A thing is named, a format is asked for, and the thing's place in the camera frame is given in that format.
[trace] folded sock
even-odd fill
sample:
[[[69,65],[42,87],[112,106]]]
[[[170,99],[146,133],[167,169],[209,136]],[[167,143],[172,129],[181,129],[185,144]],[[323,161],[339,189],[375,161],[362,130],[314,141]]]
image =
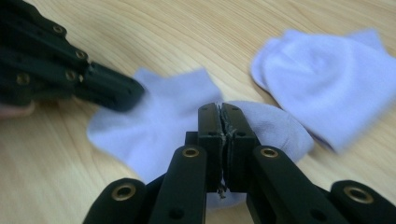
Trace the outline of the folded sock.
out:
[[[396,60],[373,29],[345,37],[289,30],[259,50],[251,75],[336,152],[345,150],[396,97]]]

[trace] white cloth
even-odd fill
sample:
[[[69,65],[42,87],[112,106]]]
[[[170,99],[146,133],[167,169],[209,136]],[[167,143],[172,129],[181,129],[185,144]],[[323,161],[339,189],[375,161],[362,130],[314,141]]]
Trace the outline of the white cloth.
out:
[[[259,50],[251,75],[336,152],[345,150],[396,97],[396,60],[373,29],[346,37],[289,30]]]
[[[187,131],[198,131],[198,108],[221,103],[219,89],[206,70],[169,78],[147,69],[134,75],[145,88],[135,108],[118,113],[101,108],[92,118],[87,135],[100,149],[123,161],[147,184],[167,171],[174,151],[184,145]],[[284,150],[293,161],[313,146],[301,124],[271,105],[230,102],[242,109],[252,130],[263,145]],[[208,194],[207,208],[231,206],[245,199],[243,194],[227,192],[226,199]]]

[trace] table surface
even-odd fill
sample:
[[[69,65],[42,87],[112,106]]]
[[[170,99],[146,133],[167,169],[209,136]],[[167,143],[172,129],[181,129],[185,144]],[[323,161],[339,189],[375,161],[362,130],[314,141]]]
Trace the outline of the table surface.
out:
[[[225,100],[275,105],[251,79],[256,51],[293,28],[344,35],[367,27],[396,55],[392,0],[29,0],[68,31],[92,60],[132,75],[165,77],[205,67]],[[0,223],[81,223],[110,182],[136,177],[97,150],[86,128],[96,105],[72,99],[37,104],[26,118],[0,121]],[[298,167],[324,189],[353,179],[396,203],[396,106],[343,155],[318,145]],[[207,214],[206,223],[252,223],[244,203]]]

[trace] wood grain surface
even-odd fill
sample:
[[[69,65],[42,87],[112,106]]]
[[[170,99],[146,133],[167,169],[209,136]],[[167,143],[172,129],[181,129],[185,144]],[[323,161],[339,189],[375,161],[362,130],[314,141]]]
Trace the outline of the wood grain surface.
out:
[[[164,77],[205,67],[225,100],[275,105],[249,66],[272,36],[293,28],[344,35],[373,27],[396,56],[393,0],[29,0],[60,23],[91,60],[132,76]],[[39,103],[26,118],[0,120],[0,223],[81,223],[110,182],[137,177],[86,137],[97,110],[80,100]],[[396,106],[348,149],[320,146],[298,162],[315,184],[353,179],[396,203]],[[244,204],[211,212],[206,223],[252,223]]]

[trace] metal rivet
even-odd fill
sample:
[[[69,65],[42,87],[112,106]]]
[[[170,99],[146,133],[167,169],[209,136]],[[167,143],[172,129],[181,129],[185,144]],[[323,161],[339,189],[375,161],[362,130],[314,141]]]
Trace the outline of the metal rivet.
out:
[[[55,33],[61,34],[64,32],[64,28],[62,28],[60,25],[54,25],[52,26],[53,31],[55,31]]]
[[[277,153],[277,151],[275,151],[275,150],[273,150],[273,149],[271,149],[269,147],[263,148],[261,150],[261,154],[264,157],[268,157],[268,158],[275,158],[275,157],[277,157],[279,155],[279,153]]]
[[[192,157],[196,157],[198,155],[199,155],[199,151],[193,147],[186,148],[183,150],[183,156],[185,156],[185,157],[192,158]]]
[[[87,56],[84,52],[82,52],[81,50],[77,50],[76,51],[76,55],[78,58],[80,59],[85,59],[85,57]]]
[[[21,86],[29,85],[30,76],[27,73],[19,73],[17,74],[17,83]]]
[[[116,201],[128,200],[136,194],[136,187],[133,184],[127,183],[119,185],[113,189],[111,197]]]
[[[373,196],[364,189],[360,189],[353,186],[346,186],[344,187],[344,193],[350,199],[357,203],[373,203],[374,198]]]
[[[74,81],[77,77],[76,73],[71,70],[67,70],[65,74],[66,74],[67,80],[69,80],[69,81]]]

